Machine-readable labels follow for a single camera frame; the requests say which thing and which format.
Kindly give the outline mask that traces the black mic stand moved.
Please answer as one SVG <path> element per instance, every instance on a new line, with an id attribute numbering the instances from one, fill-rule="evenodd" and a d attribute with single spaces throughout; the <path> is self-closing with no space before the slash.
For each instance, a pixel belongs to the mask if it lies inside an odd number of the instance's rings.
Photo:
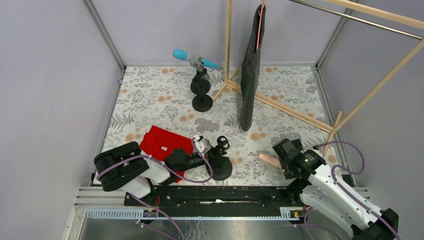
<path id="1" fill-rule="evenodd" d="M 195 95 L 199 95 L 201 91 L 202 93 L 207 94 L 211 89 L 209 79 L 210 77 L 206 68 L 202 71 L 196 71 L 196 75 L 193 77 L 190 84 L 191 92 Z"/>

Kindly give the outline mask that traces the silver microphone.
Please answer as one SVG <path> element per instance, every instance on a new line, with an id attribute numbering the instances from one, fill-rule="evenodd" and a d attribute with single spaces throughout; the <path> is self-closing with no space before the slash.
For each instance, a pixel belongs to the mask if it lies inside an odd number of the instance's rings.
<path id="1" fill-rule="evenodd" d="M 193 68 L 195 68 L 197 72 L 201 73 L 201 72 L 203 72 L 204 70 L 206 70 L 206 69 L 205 69 L 205 67 L 204 67 L 204 65 L 203 65 L 203 63 L 202 63 L 202 58 L 201 58 L 200 56 L 195 55 L 195 54 L 190 55 L 190 57 L 189 57 L 189 60 L 188 60 L 188 61 L 189 61 L 189 64 L 190 64 Z M 204 78 L 205 80 L 207 80 L 207 81 L 209 81 L 209 80 L 210 80 L 210 76 L 209 76 L 209 74 L 207 73 L 207 70 L 206 70 L 206 72 L 205 72 L 205 74 L 204 74 L 203 78 Z"/>

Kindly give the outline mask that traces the black mic stand front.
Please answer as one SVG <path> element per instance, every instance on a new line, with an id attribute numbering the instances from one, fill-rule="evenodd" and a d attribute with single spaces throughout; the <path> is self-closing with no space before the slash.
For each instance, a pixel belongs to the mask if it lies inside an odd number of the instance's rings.
<path id="1" fill-rule="evenodd" d="M 213 106 L 213 99 L 208 95 L 208 93 L 202 93 L 201 90 L 200 94 L 195 95 L 195 97 L 192 99 L 191 104 L 193 109 L 197 112 L 207 112 Z"/>

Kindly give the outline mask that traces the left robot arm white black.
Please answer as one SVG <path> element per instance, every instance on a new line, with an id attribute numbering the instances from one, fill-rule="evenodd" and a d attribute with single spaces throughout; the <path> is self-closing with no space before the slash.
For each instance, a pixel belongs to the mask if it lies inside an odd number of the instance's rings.
<path id="1" fill-rule="evenodd" d="M 182 148 L 171 152 L 163 161 L 142 153 L 136 142 L 98 154 L 93 162 L 97 180 L 105 192 L 123 190 L 142 199 L 150 194 L 152 182 L 169 185 L 183 177 L 182 173 L 206 166 L 209 178 L 222 181 L 232 173 L 232 164 L 226 156 L 228 140 L 221 136 L 212 147 L 205 138 L 194 141 L 194 152 L 186 154 Z"/>

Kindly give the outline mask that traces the pink beige microphone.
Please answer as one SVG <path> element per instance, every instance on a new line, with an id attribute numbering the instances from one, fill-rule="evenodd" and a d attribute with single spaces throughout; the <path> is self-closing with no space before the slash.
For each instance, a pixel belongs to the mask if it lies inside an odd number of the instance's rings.
<path id="1" fill-rule="evenodd" d="M 276 158 L 276 157 L 273 157 L 273 156 L 271 156 L 269 154 L 260 153 L 259 154 L 259 159 L 262 160 L 262 161 L 264 161 L 264 162 L 266 162 L 266 163 L 268 163 L 268 164 L 270 164 L 270 165 L 273 165 L 273 166 L 275 166 L 277 168 L 282 169 L 280 160 L 278 158 Z"/>

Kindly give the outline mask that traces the black mic stand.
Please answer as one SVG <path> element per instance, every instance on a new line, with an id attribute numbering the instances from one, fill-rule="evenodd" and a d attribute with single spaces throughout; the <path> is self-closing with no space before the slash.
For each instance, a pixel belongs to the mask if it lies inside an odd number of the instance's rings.
<path id="1" fill-rule="evenodd" d="M 224 181 L 230 177 L 233 171 L 233 165 L 230 161 L 230 158 L 226 156 L 227 150 L 230 148 L 230 144 L 228 139 L 224 135 L 219 136 L 216 139 L 216 142 L 217 146 L 225 147 L 225 161 L 216 166 L 211 166 L 213 171 L 212 179 L 215 181 Z"/>
<path id="2" fill-rule="evenodd" d="M 197 112 L 207 112 L 213 106 L 213 99 L 208 95 L 208 93 L 202 93 L 201 90 L 200 94 L 195 95 L 195 97 L 192 99 L 191 104 L 193 109 Z"/>

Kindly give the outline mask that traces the blue microphone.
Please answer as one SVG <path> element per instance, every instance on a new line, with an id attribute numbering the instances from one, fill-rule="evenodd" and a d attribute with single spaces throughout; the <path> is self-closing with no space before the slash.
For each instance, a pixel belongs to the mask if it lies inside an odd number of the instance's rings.
<path id="1" fill-rule="evenodd" d="M 190 54 L 190 53 L 188 53 L 188 52 L 186 52 L 182 49 L 175 48 L 172 52 L 172 56 L 174 58 L 178 59 L 178 60 L 181 60 L 181 61 L 189 61 L 190 57 L 195 56 L 195 55 Z M 211 68 L 211 69 L 218 69 L 219 68 L 219 65 L 214 63 L 213 61 L 205 59 L 201 56 L 199 56 L 199 58 L 200 58 L 204 67 Z"/>

